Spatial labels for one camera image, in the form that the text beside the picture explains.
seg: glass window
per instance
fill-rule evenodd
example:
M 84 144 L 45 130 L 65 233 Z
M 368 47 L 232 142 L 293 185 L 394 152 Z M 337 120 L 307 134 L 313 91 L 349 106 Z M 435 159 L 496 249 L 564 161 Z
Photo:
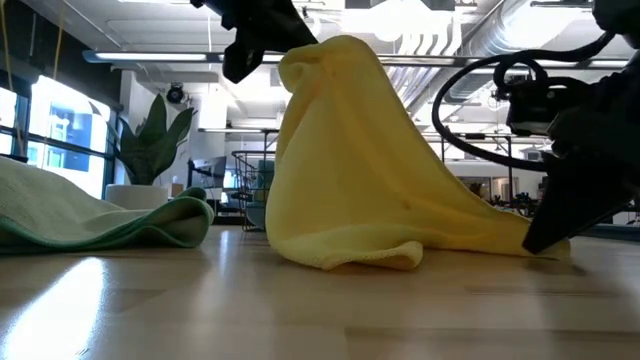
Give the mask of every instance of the glass window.
M 13 147 L 13 137 L 7 134 L 0 134 L 0 154 L 11 154 Z
M 108 106 L 44 76 L 32 93 L 30 133 L 105 152 Z
M 95 198 L 102 198 L 104 158 L 29 141 L 28 164 L 73 182 Z
M 16 120 L 16 104 L 18 95 L 0 88 L 0 125 L 13 127 Z

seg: security camera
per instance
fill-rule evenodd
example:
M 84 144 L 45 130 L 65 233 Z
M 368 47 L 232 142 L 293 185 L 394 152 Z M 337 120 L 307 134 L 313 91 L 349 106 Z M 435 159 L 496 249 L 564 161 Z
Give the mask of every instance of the security camera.
M 167 92 L 167 101 L 171 104 L 182 104 L 185 99 L 184 90 L 182 90 L 182 84 L 173 83 L 171 89 Z

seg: black cable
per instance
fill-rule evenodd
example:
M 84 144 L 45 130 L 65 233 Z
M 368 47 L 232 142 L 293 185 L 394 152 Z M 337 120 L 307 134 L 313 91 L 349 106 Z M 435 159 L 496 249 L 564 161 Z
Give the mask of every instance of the black cable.
M 552 60 L 552 61 L 561 61 L 561 62 L 580 62 L 587 60 L 595 55 L 597 55 L 602 49 L 613 39 L 615 34 L 612 33 L 604 33 L 600 36 L 596 41 L 582 46 L 580 48 L 569 50 L 569 51 L 550 51 L 550 50 L 523 50 L 514 54 L 508 55 L 496 55 L 486 59 L 478 60 L 469 66 L 461 69 L 455 75 L 453 75 L 449 80 L 447 80 L 438 94 L 436 95 L 433 108 L 431 111 L 431 117 L 433 121 L 433 126 L 436 131 L 440 133 L 440 135 L 448 141 L 453 146 L 458 149 L 469 153 L 473 156 L 491 161 L 496 164 L 504 165 L 507 167 L 513 167 L 522 170 L 529 171 L 538 171 L 538 172 L 546 172 L 546 166 L 542 162 L 537 161 L 528 161 L 528 160 L 520 160 L 514 159 L 508 156 L 502 156 L 490 151 L 478 148 L 476 146 L 471 145 L 470 143 L 462 140 L 461 138 L 454 135 L 447 127 L 442 124 L 440 120 L 440 105 L 442 104 L 442 100 L 445 95 L 449 92 L 449 90 L 462 79 L 465 75 L 471 73 L 474 70 L 480 69 L 487 65 L 497 63 L 497 67 L 494 70 L 494 82 L 498 87 L 499 91 L 504 91 L 505 93 L 510 93 L 513 90 L 515 85 L 509 85 L 505 83 L 505 75 L 507 71 L 515 64 L 522 63 L 531 68 L 532 72 L 535 74 L 535 83 L 539 86 L 544 86 L 545 88 L 549 88 L 550 86 L 565 86 L 567 88 L 580 88 L 579 90 L 584 90 L 585 87 L 589 85 L 584 82 L 568 78 L 568 77 L 555 77 L 549 78 L 547 72 L 544 68 L 536 62 L 536 60 Z

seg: ductwork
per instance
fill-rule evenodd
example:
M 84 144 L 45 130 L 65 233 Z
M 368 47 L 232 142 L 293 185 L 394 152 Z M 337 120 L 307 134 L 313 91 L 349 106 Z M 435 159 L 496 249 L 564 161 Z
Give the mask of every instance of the ductwork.
M 462 44 L 456 53 L 459 56 L 487 57 L 540 48 L 576 18 L 572 9 L 532 7 L 532 0 L 505 1 L 495 11 L 478 32 Z M 408 94 L 403 99 L 408 104 L 410 114 L 416 114 L 422 106 L 431 101 L 442 85 L 458 69 L 425 69 L 423 77 L 433 79 L 422 89 Z M 492 81 L 492 75 L 469 74 L 449 91 L 445 98 L 448 103 L 462 104 Z

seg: potted plant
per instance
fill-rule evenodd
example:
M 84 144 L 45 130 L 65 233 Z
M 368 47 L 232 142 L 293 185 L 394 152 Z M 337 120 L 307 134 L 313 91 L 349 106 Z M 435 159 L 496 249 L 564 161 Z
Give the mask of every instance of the potted plant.
M 131 185 L 108 185 L 105 199 L 129 210 L 155 209 L 165 204 L 169 189 L 153 186 L 153 182 L 173 164 L 178 146 L 189 134 L 193 115 L 193 108 L 182 111 L 167 129 L 167 108 L 158 95 L 149 116 L 135 132 L 123 121 L 122 133 L 116 136 L 119 146 L 115 153 Z

